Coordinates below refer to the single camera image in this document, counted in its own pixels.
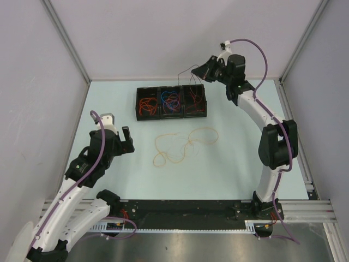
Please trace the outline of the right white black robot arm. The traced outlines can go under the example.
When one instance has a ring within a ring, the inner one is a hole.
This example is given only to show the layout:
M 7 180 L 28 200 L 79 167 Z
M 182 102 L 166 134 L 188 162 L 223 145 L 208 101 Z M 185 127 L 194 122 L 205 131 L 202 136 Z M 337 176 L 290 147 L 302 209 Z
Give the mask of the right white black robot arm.
M 226 96 L 245 111 L 261 131 L 258 156 L 263 164 L 257 190 L 250 203 L 238 203 L 236 213 L 251 214 L 258 219 L 278 215 L 277 194 L 283 173 L 292 170 L 298 155 L 298 130 L 294 120 L 282 120 L 256 96 L 245 78 L 245 58 L 229 55 L 227 60 L 212 56 L 191 73 L 206 82 L 219 82 L 226 87 Z

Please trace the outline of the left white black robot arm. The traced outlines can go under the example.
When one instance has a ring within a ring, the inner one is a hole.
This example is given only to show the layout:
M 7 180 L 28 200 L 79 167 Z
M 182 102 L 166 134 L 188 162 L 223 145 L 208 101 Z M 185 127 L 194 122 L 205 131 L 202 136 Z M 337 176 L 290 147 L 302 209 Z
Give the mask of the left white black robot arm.
M 76 206 L 105 174 L 114 157 L 135 151 L 129 128 L 122 127 L 122 132 L 124 140 L 115 126 L 108 124 L 89 133 L 89 146 L 70 163 L 59 192 L 34 229 L 28 261 L 65 261 L 71 248 L 91 226 L 105 217 L 119 215 L 120 197 L 104 189 L 87 211 L 70 220 Z

